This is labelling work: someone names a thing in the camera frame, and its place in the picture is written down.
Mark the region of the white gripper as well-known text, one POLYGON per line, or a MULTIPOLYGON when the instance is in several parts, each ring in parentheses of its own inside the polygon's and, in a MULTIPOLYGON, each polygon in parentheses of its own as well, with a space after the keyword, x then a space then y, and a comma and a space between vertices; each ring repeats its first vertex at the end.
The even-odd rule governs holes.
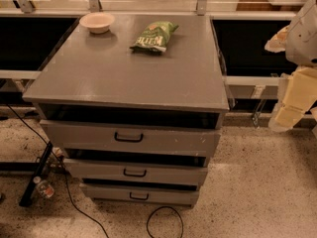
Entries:
POLYGON ((317 0, 307 0, 289 27, 280 29, 264 46, 271 53, 284 52, 299 66, 279 79, 277 98, 268 127, 291 130, 317 101, 317 0))

